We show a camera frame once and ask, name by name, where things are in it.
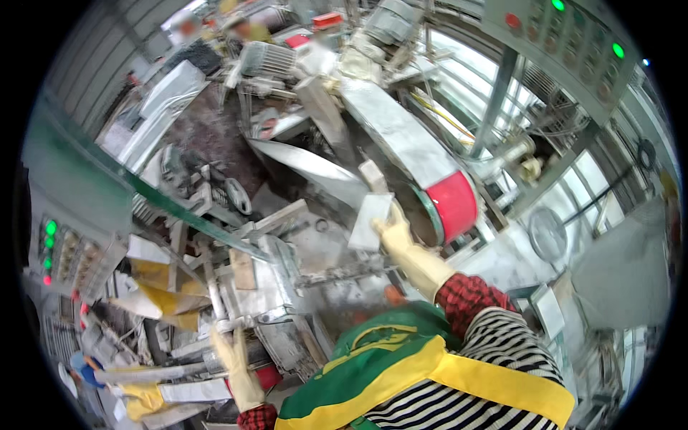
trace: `cable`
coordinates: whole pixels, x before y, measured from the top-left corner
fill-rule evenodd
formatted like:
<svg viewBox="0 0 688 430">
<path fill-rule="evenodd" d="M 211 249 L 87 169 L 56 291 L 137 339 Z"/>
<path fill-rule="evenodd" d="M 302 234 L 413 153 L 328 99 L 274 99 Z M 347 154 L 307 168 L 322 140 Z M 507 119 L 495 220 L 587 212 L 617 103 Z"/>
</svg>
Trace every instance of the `cable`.
<svg viewBox="0 0 688 430">
<path fill-rule="evenodd" d="M 465 134 L 466 136 L 475 139 L 475 136 L 474 136 L 473 134 L 471 134 L 470 131 L 464 129 L 463 127 L 461 127 L 461 126 L 460 126 L 459 124 L 457 124 L 456 122 L 453 122 L 452 119 L 450 119 L 450 117 L 448 117 L 444 112 L 441 112 L 441 111 L 440 111 L 439 109 L 437 109 L 436 107 L 431 106 L 427 101 L 423 100 L 423 98 L 422 98 L 421 96 L 417 95 L 416 93 L 411 93 L 411 95 L 412 95 L 413 98 L 415 98 L 424 108 L 430 109 L 431 111 L 435 112 L 437 115 L 439 115 L 439 116 L 441 116 L 442 118 L 444 118 L 445 120 L 447 120 L 447 122 L 448 122 L 449 124 L 453 125 L 456 129 L 458 129 L 458 131 L 461 131 L 461 132 L 462 132 L 463 134 Z M 465 143 L 465 144 L 468 144 L 468 145 L 472 145 L 472 144 L 473 144 L 473 142 L 471 142 L 470 140 L 462 140 L 462 139 L 459 139 L 459 142 Z"/>
<path fill-rule="evenodd" d="M 416 67 L 416 69 L 418 69 L 418 70 L 420 71 L 420 74 L 423 76 L 423 81 L 425 82 L 425 89 L 426 89 L 427 94 L 428 94 L 428 97 L 430 97 L 430 101 L 431 101 L 431 104 L 430 104 L 430 103 L 426 102 L 426 101 L 423 100 L 423 99 L 419 99 L 419 101 L 421 102 L 421 104 L 424 105 L 427 109 L 430 109 L 432 112 L 435 112 L 436 115 L 438 115 L 438 116 L 439 116 L 439 115 L 442 115 L 442 117 L 443 117 L 445 120 L 449 121 L 454 127 L 457 127 L 463 134 L 466 134 L 467 136 L 470 136 L 470 137 L 472 137 L 473 139 L 475 139 L 475 136 L 474 136 L 473 134 L 469 133 L 469 132 L 466 131 L 466 130 L 461 129 L 461 128 L 460 128 L 458 125 L 456 125 L 452 120 L 450 120 L 449 118 L 447 118 L 446 115 L 444 115 L 442 112 L 438 111 L 438 110 L 435 108 L 435 106 L 434 106 L 434 105 L 435 105 L 435 99 L 434 99 L 433 96 L 432 96 L 432 89 L 430 88 L 430 82 L 428 82 L 428 78 L 427 78 L 427 76 L 426 76 L 426 74 L 425 74 L 425 71 L 423 70 L 423 68 L 422 68 L 417 62 L 412 61 L 411 63 Z"/>
</svg>

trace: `factory wall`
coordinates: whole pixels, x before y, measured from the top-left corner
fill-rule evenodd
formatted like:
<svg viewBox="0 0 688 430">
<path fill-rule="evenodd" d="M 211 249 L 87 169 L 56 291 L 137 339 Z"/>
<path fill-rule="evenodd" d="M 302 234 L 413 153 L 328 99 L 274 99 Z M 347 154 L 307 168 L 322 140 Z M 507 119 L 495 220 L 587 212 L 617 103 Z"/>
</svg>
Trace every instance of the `factory wall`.
<svg viewBox="0 0 688 430">
<path fill-rule="evenodd" d="M 190 0 L 96 0 L 57 52 L 45 84 L 95 138 L 127 72 L 152 65 L 171 47 L 160 24 Z"/>
</svg>

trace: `wooden block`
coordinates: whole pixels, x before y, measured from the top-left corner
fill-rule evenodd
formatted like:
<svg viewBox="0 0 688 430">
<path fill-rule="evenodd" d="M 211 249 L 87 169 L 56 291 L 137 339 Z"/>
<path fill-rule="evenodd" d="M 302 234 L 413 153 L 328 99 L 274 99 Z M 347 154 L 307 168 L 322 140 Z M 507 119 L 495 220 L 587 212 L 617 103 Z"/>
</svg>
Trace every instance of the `wooden block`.
<svg viewBox="0 0 688 430">
<path fill-rule="evenodd" d="M 234 270 L 234 284 L 237 290 L 255 290 L 256 281 L 253 274 L 253 259 L 240 250 L 229 249 L 229 261 Z"/>
</svg>

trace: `red box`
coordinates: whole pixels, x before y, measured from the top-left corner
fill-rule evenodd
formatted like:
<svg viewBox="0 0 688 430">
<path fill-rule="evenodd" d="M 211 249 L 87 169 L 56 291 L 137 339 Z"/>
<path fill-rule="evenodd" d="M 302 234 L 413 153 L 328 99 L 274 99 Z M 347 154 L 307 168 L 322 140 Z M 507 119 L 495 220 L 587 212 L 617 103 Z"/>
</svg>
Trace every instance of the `red box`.
<svg viewBox="0 0 688 430">
<path fill-rule="evenodd" d="M 291 36 L 290 38 L 284 39 L 284 43 L 289 45 L 290 48 L 294 49 L 297 46 L 301 46 L 304 43 L 310 42 L 310 39 L 303 34 L 297 34 L 296 36 Z"/>
<path fill-rule="evenodd" d="M 325 28 L 341 24 L 342 22 L 344 22 L 344 18 L 342 18 L 341 14 L 330 12 L 313 18 L 313 27 L 315 27 L 316 30 L 324 30 Z"/>
</svg>

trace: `red button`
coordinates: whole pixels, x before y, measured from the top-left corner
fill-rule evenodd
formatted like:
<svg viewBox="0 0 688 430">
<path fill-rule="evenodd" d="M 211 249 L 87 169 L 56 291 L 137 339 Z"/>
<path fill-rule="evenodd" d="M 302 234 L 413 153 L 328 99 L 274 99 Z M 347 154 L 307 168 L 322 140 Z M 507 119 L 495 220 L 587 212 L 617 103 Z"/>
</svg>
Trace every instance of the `red button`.
<svg viewBox="0 0 688 430">
<path fill-rule="evenodd" d="M 505 20 L 506 24 L 513 29 L 517 29 L 518 27 L 521 26 L 521 20 L 511 12 L 506 14 L 506 16 L 504 17 L 504 20 Z"/>
</svg>

